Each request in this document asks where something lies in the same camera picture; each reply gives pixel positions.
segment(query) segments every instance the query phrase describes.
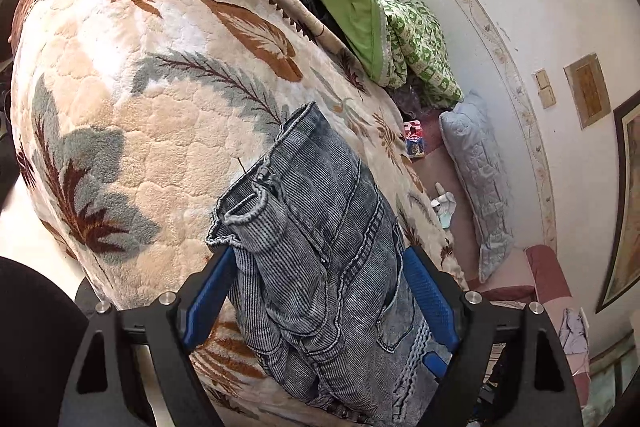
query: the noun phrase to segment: floral wall border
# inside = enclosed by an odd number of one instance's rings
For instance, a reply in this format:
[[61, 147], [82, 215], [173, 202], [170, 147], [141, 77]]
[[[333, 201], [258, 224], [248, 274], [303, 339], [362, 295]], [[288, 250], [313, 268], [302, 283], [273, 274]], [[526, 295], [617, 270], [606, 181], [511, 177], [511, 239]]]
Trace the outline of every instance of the floral wall border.
[[545, 244], [556, 250], [556, 210], [551, 176], [538, 120], [533, 112], [527, 90], [507, 45], [480, 2], [478, 0], [455, 1], [478, 33], [509, 93], [536, 178]]

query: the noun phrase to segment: large framed painting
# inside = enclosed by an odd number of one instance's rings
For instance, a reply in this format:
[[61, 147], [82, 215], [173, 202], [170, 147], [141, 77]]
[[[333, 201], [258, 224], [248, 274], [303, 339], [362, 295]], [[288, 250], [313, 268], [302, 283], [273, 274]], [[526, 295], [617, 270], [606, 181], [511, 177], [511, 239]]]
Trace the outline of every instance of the large framed painting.
[[640, 91], [613, 111], [618, 136], [618, 220], [596, 313], [640, 280]]

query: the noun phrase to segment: jeans pocket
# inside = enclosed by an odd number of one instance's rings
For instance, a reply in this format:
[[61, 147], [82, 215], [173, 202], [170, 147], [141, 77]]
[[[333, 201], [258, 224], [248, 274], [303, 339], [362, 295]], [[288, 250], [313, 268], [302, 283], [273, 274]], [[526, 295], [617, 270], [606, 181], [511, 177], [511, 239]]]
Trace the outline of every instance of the jeans pocket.
[[376, 321], [378, 345], [389, 353], [394, 352], [402, 339], [411, 332], [415, 318], [414, 296], [404, 278], [402, 253], [398, 248], [396, 248], [396, 263], [398, 263], [396, 284], [387, 294]]

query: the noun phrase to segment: blue gripper pad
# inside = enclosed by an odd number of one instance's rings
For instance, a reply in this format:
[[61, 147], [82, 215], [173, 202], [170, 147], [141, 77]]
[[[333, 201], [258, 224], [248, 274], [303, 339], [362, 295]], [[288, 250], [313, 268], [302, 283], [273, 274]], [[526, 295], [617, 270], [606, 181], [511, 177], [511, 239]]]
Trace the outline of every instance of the blue gripper pad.
[[187, 327], [182, 343], [188, 353], [209, 337], [226, 294], [236, 280], [237, 270], [236, 255], [233, 248], [228, 247], [187, 312]]
[[438, 380], [442, 380], [444, 378], [444, 375], [447, 372], [447, 364], [435, 351], [428, 352], [422, 359], [422, 363]]
[[460, 338], [456, 333], [451, 307], [413, 248], [404, 250], [402, 260], [404, 277], [433, 333], [433, 338], [437, 343], [447, 346], [450, 353], [455, 353]]

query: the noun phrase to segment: denim fabric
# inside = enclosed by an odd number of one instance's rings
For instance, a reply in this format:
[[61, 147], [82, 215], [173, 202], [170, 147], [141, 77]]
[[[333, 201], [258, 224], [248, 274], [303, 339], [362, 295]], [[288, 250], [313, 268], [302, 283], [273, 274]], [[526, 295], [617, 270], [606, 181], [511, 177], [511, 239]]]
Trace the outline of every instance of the denim fabric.
[[234, 247], [239, 328], [289, 394], [360, 423], [416, 423], [435, 384], [421, 364], [429, 328], [402, 274], [402, 235], [315, 103], [220, 198], [207, 243]]

